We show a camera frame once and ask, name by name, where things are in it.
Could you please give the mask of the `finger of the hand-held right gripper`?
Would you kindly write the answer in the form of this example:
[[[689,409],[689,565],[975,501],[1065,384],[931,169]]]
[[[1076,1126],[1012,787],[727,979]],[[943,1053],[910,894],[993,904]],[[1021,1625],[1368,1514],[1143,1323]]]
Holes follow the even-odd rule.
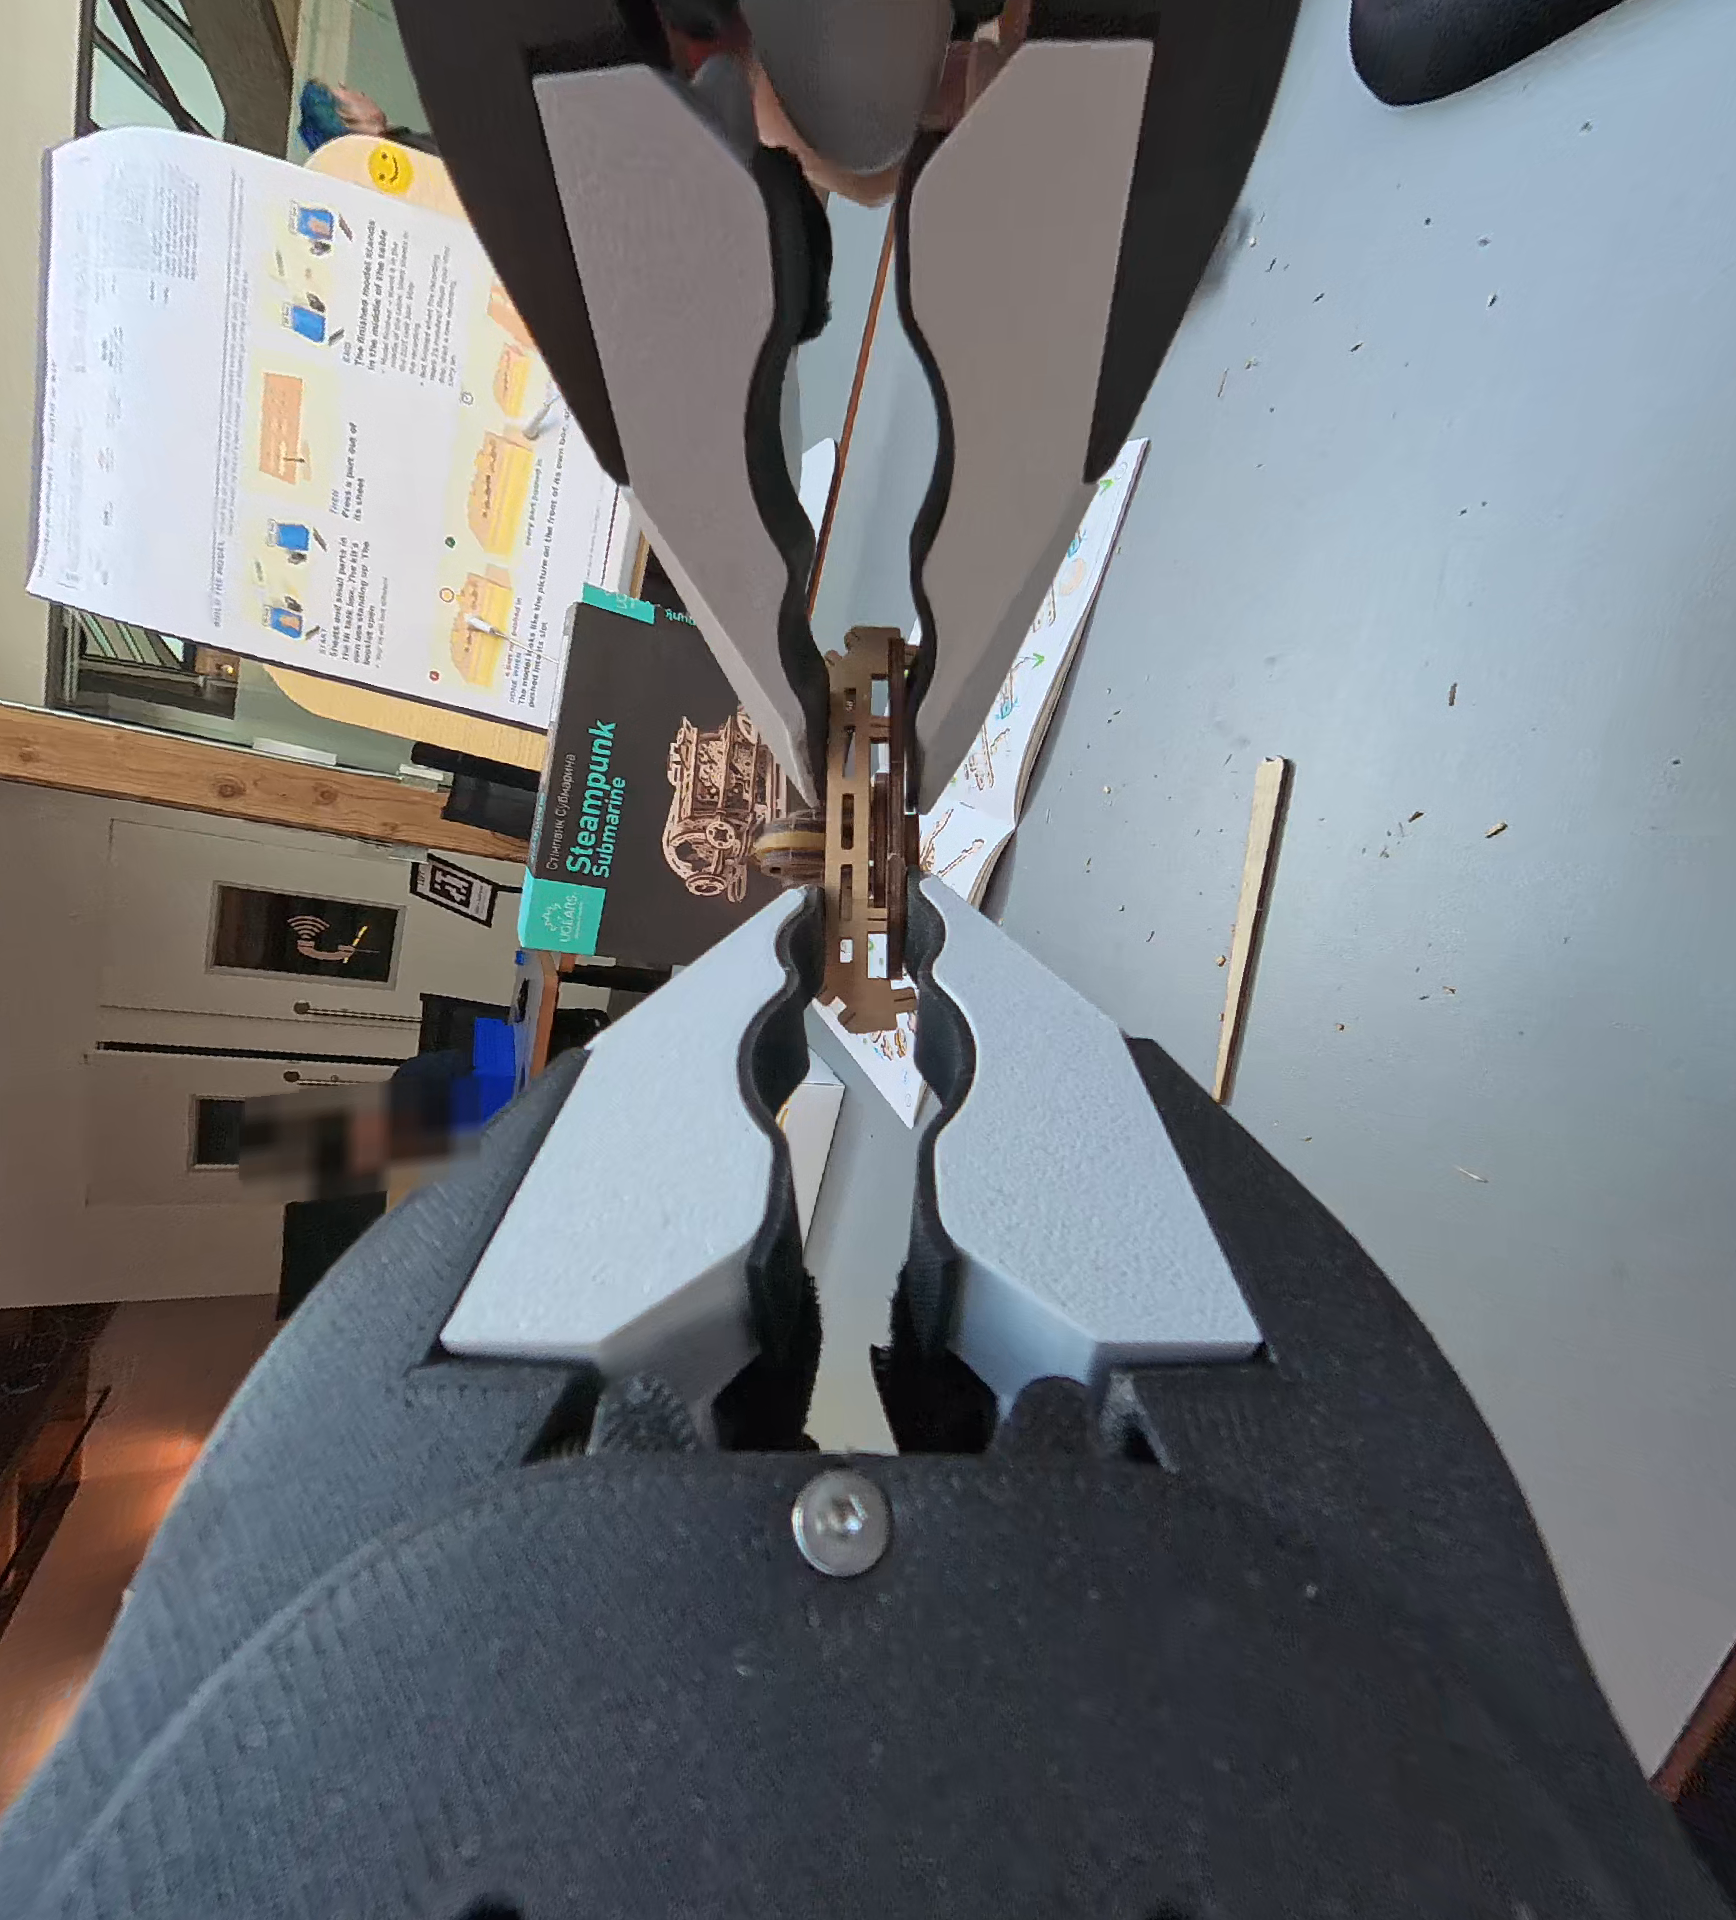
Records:
[[[924,540],[917,804],[981,733],[1088,512],[1095,389],[1152,65],[1145,38],[1027,40],[920,166],[908,302],[943,389]]]
[[[827,668],[813,533],[783,444],[811,298],[804,180],[644,67],[534,80],[544,149],[641,531],[789,787],[813,802]]]

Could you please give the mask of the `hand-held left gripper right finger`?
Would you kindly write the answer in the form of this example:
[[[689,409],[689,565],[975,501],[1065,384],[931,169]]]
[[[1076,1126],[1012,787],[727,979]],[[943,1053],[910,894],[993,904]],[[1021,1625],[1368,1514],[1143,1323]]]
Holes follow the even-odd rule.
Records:
[[[880,1348],[903,1455],[984,1453],[1056,1380],[1255,1357],[1262,1333],[1120,1024],[966,898],[910,876],[917,1134]]]

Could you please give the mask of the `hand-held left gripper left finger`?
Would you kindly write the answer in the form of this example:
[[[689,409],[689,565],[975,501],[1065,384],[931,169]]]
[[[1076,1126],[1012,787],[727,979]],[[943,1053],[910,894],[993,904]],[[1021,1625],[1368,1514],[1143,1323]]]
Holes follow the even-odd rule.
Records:
[[[806,1448],[821,1312],[781,1116],[820,975],[821,894],[786,890],[586,1051],[447,1357],[652,1380],[711,1445]]]

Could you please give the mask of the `wooden model assembly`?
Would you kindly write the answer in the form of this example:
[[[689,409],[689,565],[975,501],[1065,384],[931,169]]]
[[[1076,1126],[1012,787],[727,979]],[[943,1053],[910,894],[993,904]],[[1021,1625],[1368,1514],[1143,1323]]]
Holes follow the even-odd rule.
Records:
[[[908,871],[917,821],[908,798],[910,647],[897,629],[850,629],[825,655],[821,798],[759,828],[750,862],[786,889],[821,894],[817,1002],[862,1039],[891,1035],[915,1007],[903,979]]]

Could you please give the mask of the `blue plastic bin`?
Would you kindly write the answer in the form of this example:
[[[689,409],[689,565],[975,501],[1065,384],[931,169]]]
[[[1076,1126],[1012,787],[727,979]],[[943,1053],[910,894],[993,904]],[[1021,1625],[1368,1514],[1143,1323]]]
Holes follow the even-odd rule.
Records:
[[[462,1070],[447,1090],[450,1129],[478,1134],[502,1115],[523,1086],[525,1048],[508,1020],[475,1016],[465,1031]]]

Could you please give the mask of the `flat wooden stick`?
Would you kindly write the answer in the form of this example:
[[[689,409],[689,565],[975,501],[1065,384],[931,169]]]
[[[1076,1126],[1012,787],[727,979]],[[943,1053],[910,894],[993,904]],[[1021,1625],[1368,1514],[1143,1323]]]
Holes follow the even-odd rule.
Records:
[[[1255,769],[1250,794],[1239,886],[1224,966],[1225,981],[1212,1072],[1212,1096],[1216,1105],[1228,1105],[1233,1096],[1258,948],[1285,828],[1288,787],[1288,756],[1264,756]]]

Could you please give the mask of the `illustrated instruction sheet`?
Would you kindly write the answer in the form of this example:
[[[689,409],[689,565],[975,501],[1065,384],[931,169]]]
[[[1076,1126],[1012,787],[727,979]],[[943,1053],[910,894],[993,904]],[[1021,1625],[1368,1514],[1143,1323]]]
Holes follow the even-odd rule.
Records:
[[[41,228],[32,597],[551,730],[620,489],[467,223],[134,127]]]

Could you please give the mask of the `white assembly booklet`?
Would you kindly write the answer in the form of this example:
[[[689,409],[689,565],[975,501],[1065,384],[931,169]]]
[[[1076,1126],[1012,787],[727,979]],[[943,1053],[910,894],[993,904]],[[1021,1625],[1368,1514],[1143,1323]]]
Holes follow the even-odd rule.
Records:
[[[1148,440],[1128,440],[1065,544],[980,729],[920,821],[921,871],[980,907],[1026,810],[1027,788],[1073,655],[1137,491]]]

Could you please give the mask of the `black product box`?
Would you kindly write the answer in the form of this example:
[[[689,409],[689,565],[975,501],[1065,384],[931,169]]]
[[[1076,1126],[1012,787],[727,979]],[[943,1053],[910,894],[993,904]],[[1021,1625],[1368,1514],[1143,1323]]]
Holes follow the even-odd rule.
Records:
[[[697,626],[601,589],[570,611],[519,948],[672,971],[781,894],[759,830],[801,804]]]

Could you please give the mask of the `white phone booth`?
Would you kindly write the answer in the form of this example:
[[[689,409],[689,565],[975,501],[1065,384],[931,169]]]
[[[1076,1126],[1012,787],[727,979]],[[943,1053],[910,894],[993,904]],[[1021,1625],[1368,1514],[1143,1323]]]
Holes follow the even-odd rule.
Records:
[[[241,1108],[387,1079],[424,1000],[503,1010],[515,941],[415,860],[0,780],[0,1311],[274,1296]]]

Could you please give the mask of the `wooden beam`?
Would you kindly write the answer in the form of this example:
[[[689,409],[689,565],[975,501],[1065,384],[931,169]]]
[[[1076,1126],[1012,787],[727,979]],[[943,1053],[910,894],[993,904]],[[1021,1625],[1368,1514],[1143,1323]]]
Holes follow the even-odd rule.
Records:
[[[0,783],[382,846],[523,862],[525,839],[450,821],[435,791],[254,748],[0,700]]]

